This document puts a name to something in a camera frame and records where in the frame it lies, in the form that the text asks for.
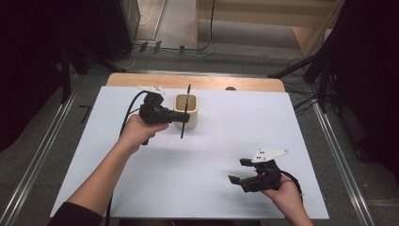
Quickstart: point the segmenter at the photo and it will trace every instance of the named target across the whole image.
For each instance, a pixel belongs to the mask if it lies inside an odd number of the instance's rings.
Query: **gray floor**
[[[176,4],[176,1],[168,1],[168,6],[173,6],[173,4]],[[166,11],[164,17],[166,21],[168,20],[167,13],[171,12]],[[297,52],[299,51],[298,47],[293,45],[294,37],[290,34],[289,29],[278,27],[277,30],[274,30],[275,36],[270,33],[272,39],[280,40],[276,38],[281,35],[278,31],[284,34],[286,44],[274,45],[274,42],[270,41],[268,44],[273,48],[270,52],[257,54],[251,52],[252,48],[247,48],[242,55],[238,55],[231,51],[231,46],[217,45],[219,40],[211,44],[214,52],[209,56],[202,57],[179,56],[163,51],[154,55],[152,50],[148,49],[144,53],[134,52],[135,65],[128,71],[218,73],[218,75],[228,76],[267,77],[268,74],[285,69],[290,59],[300,57]],[[168,36],[163,36],[162,39],[164,43],[168,43]],[[241,45],[239,40],[236,39],[231,42],[238,46]],[[126,66],[132,65],[132,56],[126,56],[118,63]],[[71,102],[68,114],[52,142],[34,184],[31,188],[27,188],[28,195],[23,200],[23,205],[13,225],[45,225],[48,221],[57,191],[72,161],[73,153],[87,121],[85,119],[87,109],[79,105],[94,105],[99,89],[105,85],[109,74],[111,72],[103,66],[91,63],[89,74],[78,76],[77,80],[80,80],[80,83],[75,86],[74,99]],[[301,74],[303,74],[303,71],[297,71],[295,75],[288,75],[283,78],[287,91],[292,89],[302,92],[308,91],[308,85],[301,81]],[[309,96],[303,93],[290,92],[290,97],[293,105],[296,105]],[[51,125],[52,119],[61,107],[59,104],[60,98],[61,90],[48,100],[41,112],[26,127],[17,142],[0,153],[0,209],[2,212],[6,210],[14,190],[23,179],[26,169],[28,169],[42,139],[46,135],[47,129]],[[358,215],[315,109],[311,107],[297,118],[330,214],[330,220],[316,219],[314,222],[316,225],[360,225]],[[366,164],[358,161],[355,146],[340,117],[335,114],[330,105],[327,105],[327,118],[361,194],[367,202],[375,225],[397,225],[397,222],[399,222],[397,215],[399,212],[399,186],[395,183],[392,174],[377,163]],[[262,225],[287,225],[287,223],[285,220],[270,219],[262,220]]]

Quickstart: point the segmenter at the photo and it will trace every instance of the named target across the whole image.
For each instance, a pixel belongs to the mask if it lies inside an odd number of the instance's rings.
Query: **floor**
[[[141,19],[136,39],[155,41],[163,19],[167,0],[138,0],[137,3]]]
[[[146,38],[143,36],[142,41],[149,40],[151,45],[154,41],[161,40],[164,48],[179,48],[180,45],[192,48],[195,45],[192,25],[194,0],[167,0],[163,10],[160,10],[162,7],[159,6],[162,6],[164,1],[140,2],[141,4],[154,2],[158,11],[163,12],[154,13],[155,17],[151,17],[150,21],[159,20],[160,24],[158,28],[153,28],[152,32],[149,32],[149,36],[145,36]],[[150,17],[151,10],[148,9],[146,12],[144,8],[143,6],[141,13]],[[144,25],[140,29],[150,25],[145,22],[142,24]],[[200,57],[180,56],[165,51],[154,54],[152,49],[148,49],[143,53],[133,51],[130,56],[117,63],[124,65],[128,72],[216,73],[228,76],[266,77],[267,74],[277,73],[289,67],[296,62],[296,58],[303,57],[290,27],[254,26],[253,28],[267,30],[267,39],[265,40],[260,34],[253,37],[236,35],[235,29],[249,29],[242,24],[215,23],[213,42],[209,49],[200,53]],[[206,38],[205,35],[202,43],[206,43]],[[30,122],[17,142],[0,153],[0,209],[2,212],[12,212],[11,218],[2,216],[0,225],[43,225],[47,222],[57,191],[88,120],[88,106],[93,106],[99,88],[105,85],[107,77],[111,74],[102,65],[90,60],[88,62],[89,74],[76,75],[73,80],[75,90],[72,94],[73,101],[60,105],[61,90],[59,90]],[[309,99],[309,92],[315,91],[317,84],[307,85],[302,82],[301,75],[304,70],[289,74],[282,80],[290,93],[293,105],[305,101],[303,107],[309,106],[297,119],[330,214],[330,220],[316,219],[314,223],[316,225],[397,225],[399,186],[392,174],[377,163],[364,163],[357,159],[353,141],[331,105],[327,105],[327,114],[320,114],[317,105],[311,105],[310,101],[306,102]],[[49,128],[53,128],[55,132],[48,134]],[[48,146],[41,144],[43,138],[48,141]],[[42,153],[41,161],[38,160],[37,153]],[[40,170],[35,172],[29,166],[37,166]],[[361,199],[358,201],[365,203],[363,207],[362,203],[353,202],[352,195],[357,194],[354,190],[360,194],[358,198]],[[9,203],[17,207],[9,210],[7,209]],[[362,218],[355,211],[356,208],[368,213]],[[141,222],[141,224],[146,223],[156,225],[159,221]],[[287,225],[284,220],[279,219],[262,220],[261,223],[263,226]],[[248,225],[248,222],[240,221],[237,225]]]

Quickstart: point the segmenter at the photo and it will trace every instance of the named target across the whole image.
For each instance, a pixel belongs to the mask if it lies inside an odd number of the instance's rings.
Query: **black cable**
[[[184,49],[185,51],[202,51],[205,50],[206,48],[208,48],[208,46],[211,44],[212,42],[212,24],[214,23],[214,13],[215,13],[215,0],[214,3],[212,4],[212,12],[211,12],[211,27],[210,27],[210,37],[209,37],[209,41],[208,44],[206,44],[205,47],[202,47],[200,49]],[[160,49],[165,49],[165,50],[176,50],[176,51],[180,51],[180,49],[175,49],[175,48],[160,48]]]
[[[303,195],[303,194],[302,194],[302,189],[300,188],[300,184],[299,184],[298,180],[297,180],[293,175],[291,175],[290,173],[288,173],[288,172],[286,172],[286,171],[280,170],[279,172],[282,173],[284,176],[290,178],[290,179],[294,182],[294,184],[296,185],[296,188],[298,189],[298,192],[299,192],[299,195],[300,195],[300,199],[301,199],[302,202],[303,202],[303,199],[302,199],[302,195]]]
[[[307,98],[306,100],[294,105],[294,110],[297,110],[300,106],[302,106],[303,104],[305,104],[309,100],[314,99],[315,97],[316,97],[316,95],[312,95],[311,97]]]
[[[294,60],[304,60],[305,58],[293,58],[290,59],[290,61],[287,62],[286,68],[290,67],[290,63],[293,62]],[[294,72],[291,73],[292,76],[301,76],[302,74],[294,74]]]
[[[143,93],[148,93],[148,92],[147,92],[147,91],[140,91],[140,92],[135,96],[135,98],[133,99],[133,101],[130,103],[129,108],[128,108],[127,111],[126,111],[126,115],[125,115],[125,118],[124,118],[124,120],[123,120],[122,127],[120,128],[120,136],[122,135],[123,129],[124,129],[125,125],[126,125],[127,120],[129,119],[130,114],[132,114],[133,112],[135,112],[135,111],[137,111],[137,110],[140,109],[140,108],[139,108],[139,109],[136,109],[136,110],[134,110],[134,111],[131,111],[133,105],[135,104],[135,101],[136,101],[137,98],[138,98],[141,94],[143,94]],[[110,221],[110,219],[111,219],[111,205],[112,205],[112,197],[113,197],[113,196],[114,196],[114,195],[111,196],[111,199],[109,200],[108,206],[106,207],[105,226],[109,226],[109,221]]]
[[[284,87],[284,88],[287,92],[291,92],[291,93],[298,93],[298,94],[304,94],[304,95],[316,95],[315,92],[299,91],[299,90],[287,88],[287,87]]]
[[[314,104],[316,104],[317,102],[313,102],[313,103],[311,103],[309,106],[307,106],[307,107],[305,107],[305,108],[302,108],[302,109],[300,109],[300,110],[298,110],[298,111],[296,111],[296,116],[297,117],[299,117],[299,116],[301,116],[303,113],[305,113],[305,111],[307,111],[309,108],[311,108]]]

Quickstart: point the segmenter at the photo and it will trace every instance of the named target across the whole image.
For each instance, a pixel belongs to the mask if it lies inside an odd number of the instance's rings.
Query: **white table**
[[[166,89],[163,106],[186,89]],[[103,87],[93,107],[51,216],[101,162],[118,139],[124,114],[139,90]],[[289,96],[283,92],[192,88],[199,120],[184,132],[171,125],[129,160],[115,189],[115,218],[283,218],[261,193],[245,193],[228,175],[249,177],[240,165],[259,148],[287,149],[276,162],[292,173],[305,193],[311,218],[328,218]],[[139,107],[142,98],[135,106]]]

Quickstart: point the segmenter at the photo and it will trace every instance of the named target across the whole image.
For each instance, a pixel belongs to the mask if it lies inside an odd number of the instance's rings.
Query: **wire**
[[[290,67],[290,63],[293,62],[294,60],[303,60],[303,59],[305,59],[305,58],[293,58],[293,59],[291,59],[290,61],[287,62],[287,66],[286,67],[289,68]],[[291,75],[293,75],[293,76],[301,76],[303,74],[294,74],[294,72],[292,72]]]
[[[205,8],[208,8],[208,6],[207,6],[207,1],[204,1],[205,2]],[[212,28],[210,28],[209,27],[209,24],[208,24],[208,10],[206,11],[206,19],[205,19],[205,22],[206,22],[206,29],[208,30],[208,37],[209,37],[209,40],[211,40],[212,39]]]
[[[148,19],[148,21],[146,22],[146,23],[144,23],[144,24],[139,24],[138,26],[143,26],[143,25],[146,25],[146,24],[148,24],[149,22],[150,22],[150,17],[149,16],[147,16],[147,15],[143,15],[143,14],[141,14],[140,16],[143,16],[143,17],[147,17],[147,19]]]
[[[137,112],[137,110],[139,110],[139,109],[140,109],[140,108],[138,108],[138,109],[136,109],[136,110],[134,110],[134,111],[129,112],[129,115],[131,115],[131,114]]]
[[[148,93],[147,91],[140,91],[135,98],[133,99],[133,101],[130,103],[127,111],[126,111],[126,115],[125,118],[123,120],[123,124],[122,127],[120,128],[120,136],[122,135],[123,129],[126,125],[127,120],[129,119],[129,115],[132,114],[133,112],[137,111],[138,109],[131,111],[133,105],[135,104],[135,101],[137,100],[137,98],[143,94],[143,93]],[[111,196],[111,199],[109,200],[108,206],[106,207],[106,214],[105,214],[105,226],[109,226],[109,221],[111,219],[111,205],[112,205],[112,198],[114,195]]]
[[[303,113],[305,113],[305,111],[307,111],[309,108],[311,108],[314,104],[316,104],[317,102],[313,102],[313,103],[311,103],[309,106],[307,106],[307,107],[305,107],[305,108],[302,108],[302,109],[300,109],[300,110],[298,110],[298,111],[296,111],[296,116],[297,117],[299,117],[299,116],[301,116]]]
[[[114,62],[114,64],[117,65],[118,67],[122,68],[122,69],[130,69],[130,68],[132,68],[133,66],[135,66],[136,61],[135,61],[135,56],[133,55],[133,52],[134,52],[136,49],[139,49],[139,47],[133,48],[133,50],[132,50],[131,56],[132,56],[132,59],[133,59],[133,63],[132,63],[130,66],[121,66],[121,65],[120,65],[119,63],[117,63],[117,62]]]
[[[303,202],[303,198],[302,198],[303,193],[302,193],[302,189],[300,188],[299,181],[298,181],[291,173],[289,173],[289,172],[286,172],[286,171],[283,171],[283,170],[280,170],[279,172],[280,172],[281,174],[283,174],[284,176],[290,178],[290,179],[294,182],[294,184],[296,185],[296,189],[298,190],[298,193],[299,193],[299,195],[300,195],[300,199],[301,199],[302,202]]]
[[[304,105],[306,102],[308,102],[311,99],[314,99],[316,95],[312,95],[311,97],[307,98],[306,100],[294,105],[294,110],[297,110],[300,106]]]
[[[291,92],[291,93],[298,93],[298,94],[304,94],[304,95],[316,95],[316,93],[314,93],[314,92],[299,91],[299,90],[287,88],[287,87],[284,87],[284,88],[287,92]]]
[[[214,2],[213,2],[213,4],[212,4],[212,13],[211,13],[211,24],[210,24],[210,26],[211,26],[211,28],[209,29],[209,40],[208,40],[208,43],[204,46],[204,47],[202,47],[202,48],[200,48],[200,49],[184,49],[185,51],[194,51],[194,52],[197,52],[197,51],[203,51],[203,50],[205,50],[206,48],[208,48],[208,46],[211,44],[211,42],[212,42],[212,33],[213,33],[213,23],[214,23],[214,13],[215,13],[215,0],[214,0]],[[175,49],[175,48],[163,48],[163,50],[177,50],[177,51],[180,51],[180,49]]]
[[[165,51],[165,52],[169,52],[169,53],[172,53],[172,54],[176,54],[176,55],[183,55],[183,56],[190,56],[190,57],[206,57],[206,56],[208,56],[208,55],[210,55],[212,52],[208,52],[208,53],[206,53],[206,54],[203,54],[203,55],[193,55],[193,54],[186,54],[186,53],[180,53],[180,52],[174,52],[174,51],[172,51],[172,50],[170,50],[170,49],[164,49],[164,48],[160,48],[162,51]]]

